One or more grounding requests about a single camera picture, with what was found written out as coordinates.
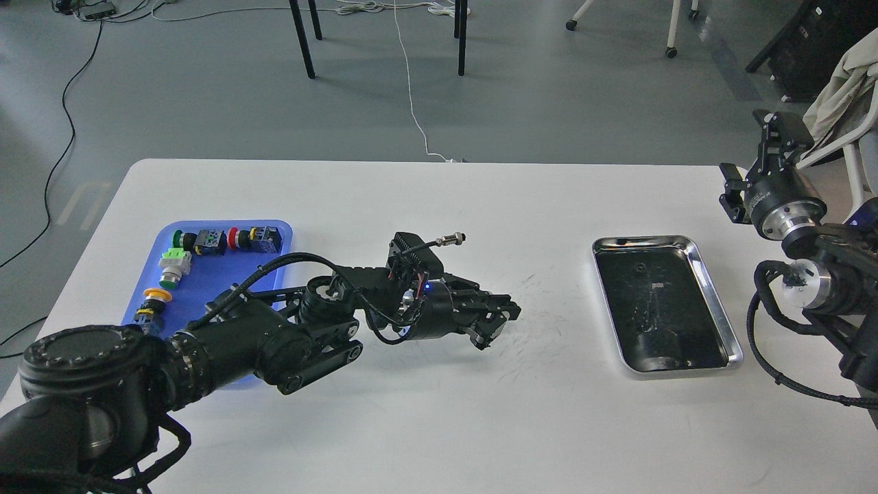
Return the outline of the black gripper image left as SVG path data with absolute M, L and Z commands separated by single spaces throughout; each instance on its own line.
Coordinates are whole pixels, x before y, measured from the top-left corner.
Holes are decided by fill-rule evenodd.
M 419 319 L 401 330 L 405 340 L 436 340 L 455 333 L 468 335 L 471 344 L 483 351 L 502 334 L 507 322 L 521 315 L 511 295 L 481 290 L 470 279 L 446 274 L 429 285 Z

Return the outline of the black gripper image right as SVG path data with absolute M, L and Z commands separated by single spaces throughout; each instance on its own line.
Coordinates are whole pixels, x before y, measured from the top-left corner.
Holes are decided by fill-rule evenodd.
M 798 113 L 755 109 L 760 125 L 757 160 L 746 179 L 733 163 L 719 163 L 724 193 L 719 203 L 733 223 L 753 224 L 760 237 L 782 241 L 797 229 L 816 227 L 826 215 L 824 200 L 790 166 L 814 145 Z

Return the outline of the black robot arm image left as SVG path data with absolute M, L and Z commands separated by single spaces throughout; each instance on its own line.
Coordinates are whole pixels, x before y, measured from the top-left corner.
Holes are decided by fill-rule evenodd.
M 388 345 L 460 334 L 486 349 L 521 309 L 445 271 L 434 249 L 464 241 L 399 232 L 383 267 L 292 252 L 168 338 L 142 322 L 36 340 L 19 364 L 25 403 L 2 418 L 3 493 L 145 492 L 191 446 L 172 412 L 247 375 L 288 396 L 347 366 L 360 310 Z

